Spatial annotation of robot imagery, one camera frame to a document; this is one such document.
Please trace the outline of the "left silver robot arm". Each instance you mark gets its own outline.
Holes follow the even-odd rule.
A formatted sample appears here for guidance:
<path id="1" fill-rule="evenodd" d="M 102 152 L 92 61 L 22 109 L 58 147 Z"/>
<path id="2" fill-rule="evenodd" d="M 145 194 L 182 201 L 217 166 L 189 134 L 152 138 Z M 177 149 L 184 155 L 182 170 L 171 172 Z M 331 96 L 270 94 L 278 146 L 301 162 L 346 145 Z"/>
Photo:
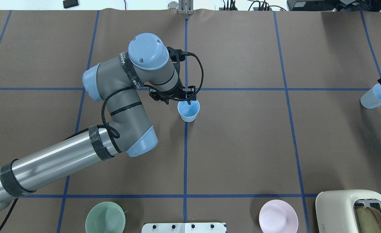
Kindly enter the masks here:
<path id="1" fill-rule="evenodd" d="M 100 161 L 126 152 L 136 157 L 158 143 L 137 90 L 147 87 L 155 101 L 191 103 L 199 87 L 184 87 L 180 64 L 188 51 L 165 46 L 152 33 L 130 41 L 127 51 L 84 72 L 85 91 L 102 101 L 102 124 L 92 125 L 67 139 L 0 167 L 0 211 L 39 188 L 70 176 Z"/>

